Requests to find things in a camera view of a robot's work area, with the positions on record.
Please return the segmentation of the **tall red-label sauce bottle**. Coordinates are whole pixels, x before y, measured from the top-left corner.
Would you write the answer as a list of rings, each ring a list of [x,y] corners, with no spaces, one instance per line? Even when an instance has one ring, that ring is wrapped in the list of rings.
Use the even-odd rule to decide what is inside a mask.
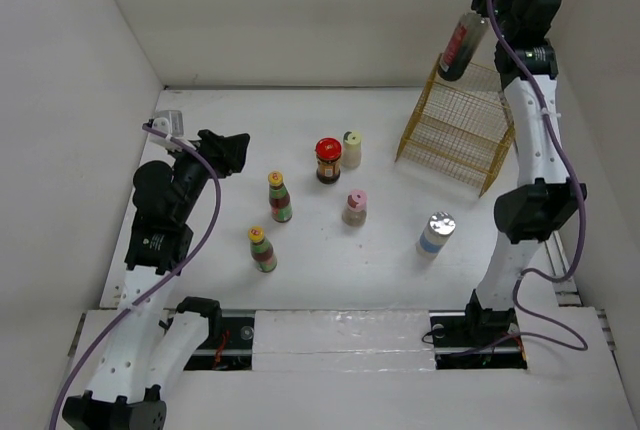
[[[443,80],[453,82],[464,75],[488,25],[488,19],[476,12],[460,17],[439,60],[438,74]]]

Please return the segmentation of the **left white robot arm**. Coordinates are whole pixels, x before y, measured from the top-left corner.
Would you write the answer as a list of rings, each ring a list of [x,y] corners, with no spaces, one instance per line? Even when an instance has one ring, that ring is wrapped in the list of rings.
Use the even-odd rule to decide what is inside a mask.
[[[50,428],[161,429],[165,399],[201,346],[223,339],[218,301],[187,297],[169,323],[162,314],[182,270],[203,248],[188,219],[204,187],[243,170],[250,137],[201,130],[185,141],[145,124],[173,164],[154,160],[133,177],[135,214],[118,313],[78,358],[63,384]]]

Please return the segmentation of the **silver-lid blue-label shaker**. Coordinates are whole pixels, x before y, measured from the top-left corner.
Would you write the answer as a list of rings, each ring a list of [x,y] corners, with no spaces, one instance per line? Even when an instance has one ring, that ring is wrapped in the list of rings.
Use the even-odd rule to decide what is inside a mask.
[[[425,257],[436,257],[454,234],[454,217],[444,211],[434,212],[416,242],[416,251]]]

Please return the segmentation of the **pink-lid spice shaker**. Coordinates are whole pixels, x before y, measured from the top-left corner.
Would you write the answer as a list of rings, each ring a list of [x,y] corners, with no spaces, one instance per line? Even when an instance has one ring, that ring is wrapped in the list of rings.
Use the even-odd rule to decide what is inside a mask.
[[[367,218],[367,194],[364,190],[354,189],[349,192],[342,212],[342,220],[351,227],[360,227]]]

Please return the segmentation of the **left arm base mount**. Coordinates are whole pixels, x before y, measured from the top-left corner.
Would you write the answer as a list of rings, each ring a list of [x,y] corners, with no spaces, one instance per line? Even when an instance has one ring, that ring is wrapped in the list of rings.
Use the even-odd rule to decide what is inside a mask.
[[[245,371],[252,369],[255,314],[231,312],[222,316],[216,339],[202,343],[187,361],[185,371]]]

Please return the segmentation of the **red-lid sauce jar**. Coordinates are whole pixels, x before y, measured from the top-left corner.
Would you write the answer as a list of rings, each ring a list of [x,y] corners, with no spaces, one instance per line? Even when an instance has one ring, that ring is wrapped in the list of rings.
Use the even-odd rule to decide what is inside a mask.
[[[316,176],[323,184],[335,183],[341,175],[342,145],[332,137],[320,139],[315,146]]]

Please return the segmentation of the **ketchup bottle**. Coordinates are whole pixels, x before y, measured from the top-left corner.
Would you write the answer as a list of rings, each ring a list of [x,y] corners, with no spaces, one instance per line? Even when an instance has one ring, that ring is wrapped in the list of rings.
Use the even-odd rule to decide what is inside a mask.
[[[260,226],[251,227],[248,230],[248,239],[250,253],[258,269],[263,273],[274,271],[277,267],[277,257],[264,229]]]
[[[269,204],[272,218],[279,223],[288,222],[293,215],[289,192],[281,172],[272,171],[268,175]]]

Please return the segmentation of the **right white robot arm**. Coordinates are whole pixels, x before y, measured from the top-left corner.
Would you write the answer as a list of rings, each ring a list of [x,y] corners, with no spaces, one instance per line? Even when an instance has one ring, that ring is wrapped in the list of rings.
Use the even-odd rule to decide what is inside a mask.
[[[485,276],[473,291],[460,326],[469,351],[511,338],[509,331],[530,263],[552,233],[573,215],[586,232],[587,189],[559,138],[554,103],[558,66],[546,37],[562,0],[472,0],[497,37],[495,66],[511,109],[519,175],[515,189],[494,205],[498,239]]]

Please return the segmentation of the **white foam front board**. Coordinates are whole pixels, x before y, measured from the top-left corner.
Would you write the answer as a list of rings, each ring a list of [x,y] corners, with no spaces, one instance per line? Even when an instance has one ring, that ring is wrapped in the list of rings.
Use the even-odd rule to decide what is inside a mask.
[[[632,429],[591,308],[553,315],[587,341],[525,339],[523,369],[439,370],[422,312],[262,312],[248,371],[188,371],[155,429]]]

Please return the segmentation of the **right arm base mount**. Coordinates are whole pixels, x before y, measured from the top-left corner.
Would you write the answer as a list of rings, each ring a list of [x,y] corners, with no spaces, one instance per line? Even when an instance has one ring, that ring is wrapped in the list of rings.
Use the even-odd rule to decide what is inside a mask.
[[[434,351],[437,370],[526,370],[528,364],[518,339],[495,342],[507,335],[481,330],[474,336],[458,313],[432,313],[430,328],[422,336],[424,344]]]

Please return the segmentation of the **yellow-lid white shaker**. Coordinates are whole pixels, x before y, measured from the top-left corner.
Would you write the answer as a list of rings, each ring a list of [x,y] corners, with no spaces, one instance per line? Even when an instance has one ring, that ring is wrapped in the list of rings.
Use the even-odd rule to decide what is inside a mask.
[[[362,136],[357,131],[347,131],[342,140],[342,165],[349,169],[357,168],[362,159]]]

